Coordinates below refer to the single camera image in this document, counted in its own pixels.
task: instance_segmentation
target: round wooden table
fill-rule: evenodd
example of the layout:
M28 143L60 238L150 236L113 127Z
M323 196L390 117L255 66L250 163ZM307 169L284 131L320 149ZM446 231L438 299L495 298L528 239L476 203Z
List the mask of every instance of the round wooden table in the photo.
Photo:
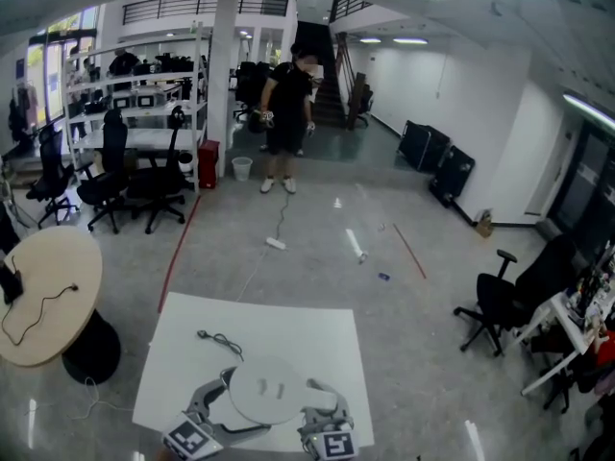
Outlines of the round wooden table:
M0 288L0 355L21 367L36 367L62 354L66 371L76 380L107 380L119 363L120 343L113 327L104 321L95 305L103 275L103 258L96 241L74 227L41 230L21 241L6 257L5 264L21 273L23 294L12 308L4 302ZM66 290L55 300L46 300L40 322L35 323L43 298L54 297L75 283L77 290Z

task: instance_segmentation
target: white shelving unit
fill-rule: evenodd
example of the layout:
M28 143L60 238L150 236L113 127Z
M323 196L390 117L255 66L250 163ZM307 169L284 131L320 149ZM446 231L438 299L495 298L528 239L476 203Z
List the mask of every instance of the white shelving unit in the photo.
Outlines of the white shelving unit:
M149 37L144 39L138 39L134 41L120 42L113 46L100 48L97 50L88 51L85 53L79 53L73 55L66 60L65 66L62 68L61 73L61 90L64 101L64 118L66 118L66 129L68 132L68 148L70 150L70 156L73 163L76 165L75 150L82 149L100 149L103 147L103 132L102 130L93 130L84 138L77 142L73 142L73 135L71 132L71 125L75 123L82 123L86 121L102 121L105 117L105 112L95 114L80 114L74 118L68 117L68 97L70 93L78 92L81 90L87 90L91 88L104 88L107 85L123 84L126 82L166 82L179 79L192 79L192 90L190 93L190 100L188 101L167 101L163 106L155 108L126 108L122 110L122 116L125 118L139 118L139 117L154 117L154 116L168 116L176 106L182 106L184 114L192 117L192 128L187 130L179 130L176 140L175 148L177 150L189 150L192 153L192 166L193 176L190 180L194 183L194 190L199 189L199 170L198 170L198 148L205 136L207 128L207 120L203 122L203 128L197 129L197 114L198 112L207 106L206 97L207 94L203 94L203 99L197 102L198 98L198 85L199 85L199 73L203 72L204 77L207 80L207 73L203 62L201 61L201 40L203 35L203 27L199 24L196 33L193 35L178 35L178 36L159 36ZM124 77L113 77L103 79L97 82L87 82L77 84L72 87L66 86L66 72L69 68L69 64L77 59L85 57L91 57L94 55L100 55L103 53L112 53L113 51L121 48L133 48L135 46L141 46L143 44L160 43L169 41L194 41L194 55L193 62L196 65L193 70L189 72L171 72L171 73L155 73L149 75L128 75ZM143 150L161 150L168 149L171 141L172 130L167 128L159 129L143 129L143 128L129 128L128 140L126 142L126 148L130 149L143 149Z

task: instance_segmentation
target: black shorts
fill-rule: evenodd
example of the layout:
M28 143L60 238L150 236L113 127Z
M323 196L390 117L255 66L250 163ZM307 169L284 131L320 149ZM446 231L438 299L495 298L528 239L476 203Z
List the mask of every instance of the black shorts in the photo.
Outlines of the black shorts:
M274 127L267 130L267 150L276 156L280 151L296 155L301 149L306 126L302 122L283 121L274 116Z

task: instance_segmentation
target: red tape line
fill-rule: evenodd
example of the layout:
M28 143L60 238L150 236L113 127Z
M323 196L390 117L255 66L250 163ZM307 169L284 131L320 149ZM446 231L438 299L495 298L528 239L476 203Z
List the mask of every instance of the red tape line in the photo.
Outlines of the red tape line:
M169 263L169 269L166 271L166 277L164 278L164 285L162 286L162 294L160 295L160 302L158 304L159 314L162 312L164 301L166 301L166 289L168 288L169 281L171 280L171 274L173 273L173 267L175 266L175 260L177 259L177 255L180 253L180 249L182 248L182 245L184 244L185 234L188 232L188 228L190 227L190 223L192 222L192 219L194 218L194 214L196 213L196 208L199 205L200 201L201 201L201 195L199 195L196 199L196 202L194 202L192 211L190 212L190 215L188 216L188 221L186 222L184 226L182 237L180 237L180 242L178 243L175 253L173 254L173 257L171 258L171 262Z
M406 245L406 249L408 250L408 252L412 256L412 259L414 259L414 262L416 263L416 266L419 267L419 271L421 272L421 275L423 276L424 279L427 279L427 275L425 275L425 272L423 271L423 267L421 266L421 263L419 263L419 260L416 259L416 256L414 255L414 253L410 249L410 245L407 243L406 238L404 237L404 235L401 233L401 231L397 227L397 224L393 224L393 227L395 228L395 231L397 231L397 233L400 235L400 237L404 241L404 244Z

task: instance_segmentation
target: table leg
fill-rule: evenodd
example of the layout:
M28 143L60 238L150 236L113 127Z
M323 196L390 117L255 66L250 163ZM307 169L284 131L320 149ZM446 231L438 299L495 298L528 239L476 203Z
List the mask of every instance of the table leg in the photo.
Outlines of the table leg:
M524 389L521 392L521 396L525 396L530 391L533 391L538 386L540 386L540 385L544 384L545 382L547 382L549 379L551 379L553 376L555 376L559 371L561 371L564 367L567 367L568 364L570 364L577 357L578 357L578 352L577 351L571 352L570 355L568 355L561 362L559 362L557 365L555 365L550 371L548 371L546 374L544 374L543 376L541 376L538 379L536 379L532 384L530 384L526 389Z
M523 340L525 340L529 336L530 333L532 333L536 328L538 328L538 325L540 325L544 320L546 320L550 314L551 314L550 306L546 306L543 309L537 309L536 312L534 312L534 315L532 316L529 324L523 329L521 334L517 336L517 338L515 338L514 341L512 341L506 347L505 351L507 352L512 347L519 345Z
M86 327L62 354L61 360L73 379L85 383L91 377L100 384L113 375L120 354L117 332L94 310Z

